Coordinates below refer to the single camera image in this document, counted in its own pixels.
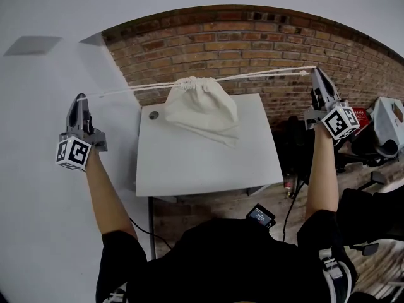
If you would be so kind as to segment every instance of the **red object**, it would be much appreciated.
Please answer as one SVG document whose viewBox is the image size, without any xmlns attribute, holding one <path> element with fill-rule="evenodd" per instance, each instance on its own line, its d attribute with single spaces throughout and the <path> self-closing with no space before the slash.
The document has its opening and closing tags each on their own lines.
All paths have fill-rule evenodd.
<svg viewBox="0 0 404 303">
<path fill-rule="evenodd" d="M 355 116 L 358 119 L 360 128 L 366 127 L 369 124 L 366 110 L 364 108 L 353 108 L 353 111 L 355 112 Z"/>
</svg>

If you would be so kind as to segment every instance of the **white cord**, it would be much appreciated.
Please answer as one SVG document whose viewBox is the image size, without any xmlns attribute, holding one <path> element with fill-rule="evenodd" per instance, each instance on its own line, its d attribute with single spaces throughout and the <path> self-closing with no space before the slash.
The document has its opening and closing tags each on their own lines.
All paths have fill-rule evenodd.
<svg viewBox="0 0 404 303">
<path fill-rule="evenodd" d="M 216 81 L 237 80 L 237 79 L 241 79 L 241 78 L 261 78 L 261 77 L 268 77 L 268 76 L 303 76 L 303 75 L 309 74 L 308 72 L 306 72 L 304 70 L 311 69 L 311 68 L 315 68 L 315 66 L 301 66 L 298 68 L 271 69 L 268 71 L 228 76 L 226 78 L 216 79 Z M 298 69 L 301 70 L 299 73 L 276 73 L 276 74 L 274 74 L 274 72 L 296 71 Z M 93 98 L 93 97 L 102 98 L 106 95 L 125 93 L 125 92 L 156 90 L 159 88 L 172 88 L 173 86 L 175 86 L 175 82 L 136 85 L 136 86 L 131 86 L 129 88 L 122 89 L 122 90 L 111 90 L 111 91 L 106 91 L 106 92 L 89 93 L 86 95 L 86 97 L 79 98 L 79 99 L 77 99 L 77 101 L 86 100 L 86 99 Z"/>
</svg>

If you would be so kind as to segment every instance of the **white wall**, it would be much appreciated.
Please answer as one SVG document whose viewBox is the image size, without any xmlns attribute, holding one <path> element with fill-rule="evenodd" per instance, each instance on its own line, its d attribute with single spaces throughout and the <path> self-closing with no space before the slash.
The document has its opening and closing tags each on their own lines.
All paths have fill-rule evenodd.
<svg viewBox="0 0 404 303">
<path fill-rule="evenodd" d="M 209 4 L 296 9 L 354 27 L 404 55 L 404 0 L 0 0 L 0 55 L 23 35 L 62 37 L 45 56 L 0 59 L 0 291 L 10 303 L 91 302 L 101 253 L 84 175 L 53 164 L 78 92 L 125 86 L 105 49 L 79 41 L 142 16 Z M 92 100 L 107 133 L 105 166 L 129 213 L 147 228 L 147 205 L 129 189 L 138 104 Z M 147 250 L 148 237 L 138 232 Z"/>
</svg>

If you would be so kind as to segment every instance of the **black wire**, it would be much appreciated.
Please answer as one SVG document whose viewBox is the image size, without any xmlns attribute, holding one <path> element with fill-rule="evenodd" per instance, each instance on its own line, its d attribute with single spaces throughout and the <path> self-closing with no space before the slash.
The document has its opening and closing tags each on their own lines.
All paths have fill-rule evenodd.
<svg viewBox="0 0 404 303">
<path fill-rule="evenodd" d="M 303 187 L 303 185 L 304 185 L 304 181 L 302 181 L 300 185 L 296 185 L 296 192 L 295 192 L 295 194 L 294 194 L 293 201 L 292 201 L 292 204 L 290 205 L 288 214 L 286 215 L 285 223 L 283 224 L 283 239 L 282 239 L 282 242 L 285 242 L 285 237 L 286 237 L 286 223 L 288 222 L 289 214 L 290 214 L 290 212 L 292 211 L 293 204 L 295 204 L 295 200 L 296 200 L 296 198 L 297 198 L 297 195 L 299 194 L 299 191 L 300 191 L 300 189 Z"/>
<path fill-rule="evenodd" d="M 156 238 L 159 238 L 159 239 L 163 240 L 163 241 L 165 242 L 165 244 L 167 245 L 167 247 L 170 248 L 170 249 L 172 249 L 171 246 L 169 245 L 169 243 L 168 243 L 163 237 L 160 237 L 159 235 L 155 235 L 155 234 L 153 234 L 153 233 L 150 233 L 150 232 L 147 232 L 147 231 L 143 230 L 141 227 L 139 227 L 139 226 L 132 220 L 131 217 L 129 217 L 129 219 L 130 219 L 130 221 L 131 221 L 135 226 L 137 226 L 137 228 L 138 228 L 140 231 L 143 231 L 145 234 L 152 235 L 152 236 L 154 236 L 154 237 L 156 237 Z"/>
</svg>

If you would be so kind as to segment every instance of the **black shirt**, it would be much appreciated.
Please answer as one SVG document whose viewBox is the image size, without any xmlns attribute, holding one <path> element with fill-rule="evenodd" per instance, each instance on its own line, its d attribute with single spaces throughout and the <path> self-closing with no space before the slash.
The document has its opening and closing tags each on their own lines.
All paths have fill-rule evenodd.
<svg viewBox="0 0 404 303">
<path fill-rule="evenodd" d="M 329 302 L 318 258 L 327 248 L 356 279 L 330 211 L 318 211 L 303 224 L 298 247 L 274 240 L 254 221 L 231 219 L 186 231 L 170 252 L 149 262 L 125 232 L 102 239 L 97 303 Z"/>
</svg>

